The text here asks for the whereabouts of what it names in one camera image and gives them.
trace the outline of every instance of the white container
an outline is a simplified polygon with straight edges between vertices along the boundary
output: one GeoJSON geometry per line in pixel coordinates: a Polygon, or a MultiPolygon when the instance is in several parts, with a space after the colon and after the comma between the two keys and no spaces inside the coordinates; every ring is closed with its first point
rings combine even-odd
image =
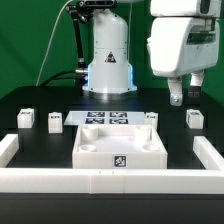
{"type": "Polygon", "coordinates": [[[75,169],[166,169],[167,152],[151,125],[80,125],[75,169]]]}

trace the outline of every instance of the black cable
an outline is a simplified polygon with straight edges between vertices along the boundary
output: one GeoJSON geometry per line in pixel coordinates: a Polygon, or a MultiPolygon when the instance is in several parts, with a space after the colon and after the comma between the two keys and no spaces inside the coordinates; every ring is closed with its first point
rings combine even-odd
{"type": "Polygon", "coordinates": [[[79,28],[79,19],[80,19],[79,12],[77,11],[76,7],[72,5],[68,5],[66,10],[71,15],[71,18],[73,21],[73,27],[75,30],[76,47],[77,47],[77,53],[78,53],[78,67],[86,68],[86,63],[84,60],[84,54],[83,54],[83,48],[82,48],[81,33],[79,28]]]}
{"type": "Polygon", "coordinates": [[[64,80],[64,79],[73,79],[73,80],[74,80],[74,77],[54,78],[54,79],[52,79],[51,81],[55,81],[55,80],[64,80]]]}
{"type": "Polygon", "coordinates": [[[65,74],[71,74],[71,73],[75,74],[75,70],[59,72],[59,73],[53,75],[51,78],[49,78],[46,81],[44,81],[43,83],[41,83],[40,86],[41,87],[46,86],[49,82],[51,82],[52,80],[56,79],[57,77],[65,75],[65,74]]]}

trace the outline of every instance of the white box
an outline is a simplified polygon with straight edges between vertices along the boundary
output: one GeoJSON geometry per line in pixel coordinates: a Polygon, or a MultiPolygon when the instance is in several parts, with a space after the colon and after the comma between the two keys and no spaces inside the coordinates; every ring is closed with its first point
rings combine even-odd
{"type": "Polygon", "coordinates": [[[75,169],[166,169],[167,152],[151,125],[80,125],[75,169]]]}
{"type": "Polygon", "coordinates": [[[48,132],[49,133],[62,133],[62,113],[49,113],[48,114],[48,132]]]}
{"type": "Polygon", "coordinates": [[[191,129],[203,129],[204,116],[199,110],[187,110],[186,122],[191,129]]]}
{"type": "Polygon", "coordinates": [[[34,120],[34,109],[21,109],[17,115],[18,128],[32,128],[34,120]]]}

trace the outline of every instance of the small white block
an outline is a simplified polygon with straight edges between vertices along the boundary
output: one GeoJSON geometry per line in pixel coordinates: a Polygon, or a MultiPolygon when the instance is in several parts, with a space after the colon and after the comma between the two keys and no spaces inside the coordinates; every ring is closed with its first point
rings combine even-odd
{"type": "Polygon", "coordinates": [[[152,125],[156,130],[158,127],[158,114],[154,112],[146,113],[144,124],[152,125]]]}
{"type": "Polygon", "coordinates": [[[203,129],[204,116],[199,110],[187,110],[186,122],[191,129],[203,129]]]}
{"type": "Polygon", "coordinates": [[[32,128],[34,123],[34,109],[21,109],[17,115],[18,128],[32,128]]]}
{"type": "Polygon", "coordinates": [[[62,133],[62,113],[49,113],[48,114],[48,132],[49,133],[62,133]]]}

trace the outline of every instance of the white platform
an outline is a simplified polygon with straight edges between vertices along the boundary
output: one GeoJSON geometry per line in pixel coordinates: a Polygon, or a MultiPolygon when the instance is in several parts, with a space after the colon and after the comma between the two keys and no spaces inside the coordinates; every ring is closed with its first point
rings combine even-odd
{"type": "Polygon", "coordinates": [[[64,125],[144,124],[144,112],[70,111],[64,125]]]}

